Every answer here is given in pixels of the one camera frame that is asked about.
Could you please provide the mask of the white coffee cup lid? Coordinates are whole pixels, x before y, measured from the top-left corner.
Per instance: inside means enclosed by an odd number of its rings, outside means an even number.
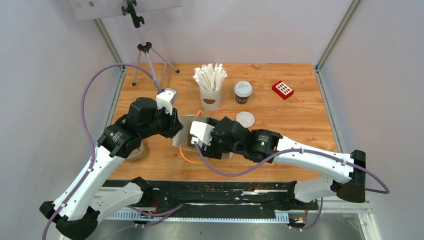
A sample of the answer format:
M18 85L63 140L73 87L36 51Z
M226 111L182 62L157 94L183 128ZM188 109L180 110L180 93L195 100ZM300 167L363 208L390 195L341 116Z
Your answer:
M242 98L249 97L253 93L253 87L248 81L239 81L234 86L234 93Z

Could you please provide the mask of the paper takeout bag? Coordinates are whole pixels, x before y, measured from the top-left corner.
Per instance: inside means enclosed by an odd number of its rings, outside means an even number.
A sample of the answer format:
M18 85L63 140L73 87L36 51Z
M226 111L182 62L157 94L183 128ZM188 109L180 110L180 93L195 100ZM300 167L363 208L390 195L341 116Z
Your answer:
M191 164L201 164L202 161L195 161L187 158L185 152L197 153L196 145L199 144L199 148L205 145L204 140L211 135L209 133L202 132L203 130L211 130L211 127L206 127L206 121L208 116L203 115L202 111L199 110L196 114L183 115L179 118L183 125L183 129L180 130L172 140L172 145L179 149L180 156Z

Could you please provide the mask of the brown cup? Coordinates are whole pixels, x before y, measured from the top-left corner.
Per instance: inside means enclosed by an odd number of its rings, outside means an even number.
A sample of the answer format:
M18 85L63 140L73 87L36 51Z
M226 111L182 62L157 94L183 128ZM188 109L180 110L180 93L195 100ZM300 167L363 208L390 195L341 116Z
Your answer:
M238 104L246 104L250 96L250 94L235 94L235 100Z

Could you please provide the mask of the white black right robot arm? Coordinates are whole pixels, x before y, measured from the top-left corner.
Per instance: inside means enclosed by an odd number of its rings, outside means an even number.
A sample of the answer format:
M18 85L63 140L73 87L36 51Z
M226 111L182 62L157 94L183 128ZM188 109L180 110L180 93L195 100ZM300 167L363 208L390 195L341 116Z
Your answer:
M366 200L366 153L331 152L294 141L277 132L249 130L228 117L193 121L191 142L203 158L221 159L224 154L238 154L256 164L285 164L321 174L321 177L290 183L286 204L298 209L312 200L336 196L351 203Z

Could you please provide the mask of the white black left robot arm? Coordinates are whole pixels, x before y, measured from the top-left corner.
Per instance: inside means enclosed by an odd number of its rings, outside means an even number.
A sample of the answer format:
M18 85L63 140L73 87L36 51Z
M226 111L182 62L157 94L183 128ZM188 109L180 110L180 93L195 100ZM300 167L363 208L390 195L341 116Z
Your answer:
M130 104L127 114L104 129L94 157L73 183L56 200L45 201L39 208L62 235L71 240L85 240L111 214L133 204L146 207L152 203L153 187L141 177L99 200L94 197L109 175L144 139L154 135L173 138L183 129L173 107L175 101L175 97L139 97Z

